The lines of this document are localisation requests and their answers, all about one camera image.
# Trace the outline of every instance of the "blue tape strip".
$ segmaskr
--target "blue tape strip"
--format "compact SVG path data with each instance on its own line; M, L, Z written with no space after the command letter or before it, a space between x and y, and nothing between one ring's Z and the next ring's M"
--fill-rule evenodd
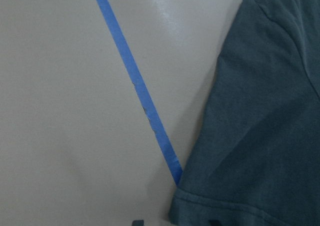
M96 1L100 7L104 20L112 34L113 40L129 73L131 81L134 84L136 93L141 101L146 116L149 119L151 128L155 132L155 137L158 141L158 144L169 167L169 170L173 176L173 179L176 185L178 185L182 174L181 165L170 143L168 135L165 132L164 126L159 118L156 107L147 90L145 82L136 65L134 57L126 42L126 39L121 31L121 28L117 22L117 19L112 11L112 8L108 0Z

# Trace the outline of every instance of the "white surface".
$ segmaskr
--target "white surface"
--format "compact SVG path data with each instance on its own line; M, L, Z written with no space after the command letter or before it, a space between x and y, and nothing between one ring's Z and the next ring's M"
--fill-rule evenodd
M241 0L109 0L182 162ZM174 182L95 0L0 0L0 224L168 225Z

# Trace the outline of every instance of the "shirt sleeve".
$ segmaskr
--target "shirt sleeve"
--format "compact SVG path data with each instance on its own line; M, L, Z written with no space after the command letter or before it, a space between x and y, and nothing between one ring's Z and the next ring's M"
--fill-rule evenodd
M256 0L243 0L217 60L171 222L317 225L319 106L286 28Z

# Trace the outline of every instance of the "blue line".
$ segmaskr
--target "blue line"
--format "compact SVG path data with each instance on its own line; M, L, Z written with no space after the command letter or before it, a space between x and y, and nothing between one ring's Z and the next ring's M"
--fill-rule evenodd
M126 70L129 73L131 81L134 84L134 88L140 99L140 102L146 113L146 116L149 119L151 128L155 132L155 137L158 141L158 144L166 160L166 163L169 167L169 170L173 176L173 179L176 185L178 185L181 174L182 174L181 165L170 143L168 135L165 132L165 128L159 118L156 107L147 90L145 82L142 78L142 75L140 74L140 71L130 51L127 41L121 31L121 28L117 22L117 19L112 11L112 8L108 0L96 0L96 1L100 7L104 20L111 32L111 35L116 44L116 47L118 48L120 56L126 67Z

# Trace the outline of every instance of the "t-shirt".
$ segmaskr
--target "t-shirt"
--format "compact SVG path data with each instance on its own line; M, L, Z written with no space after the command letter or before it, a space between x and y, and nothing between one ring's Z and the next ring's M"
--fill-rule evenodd
M320 225L320 0L243 0L169 218Z

